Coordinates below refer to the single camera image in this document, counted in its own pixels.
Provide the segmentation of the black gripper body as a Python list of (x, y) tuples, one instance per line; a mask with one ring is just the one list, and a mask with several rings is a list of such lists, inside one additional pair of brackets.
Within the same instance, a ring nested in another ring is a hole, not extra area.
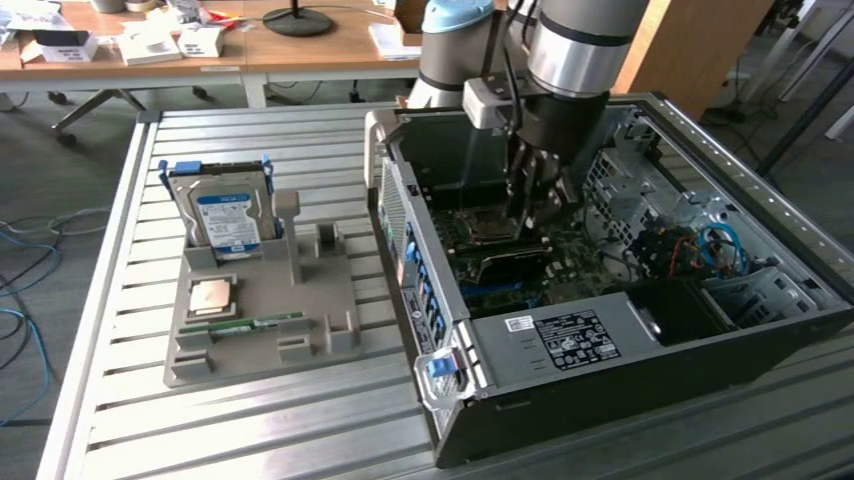
[(521, 127), (515, 137), (525, 149), (574, 160), (599, 123), (608, 92), (592, 97), (538, 94), (523, 98)]

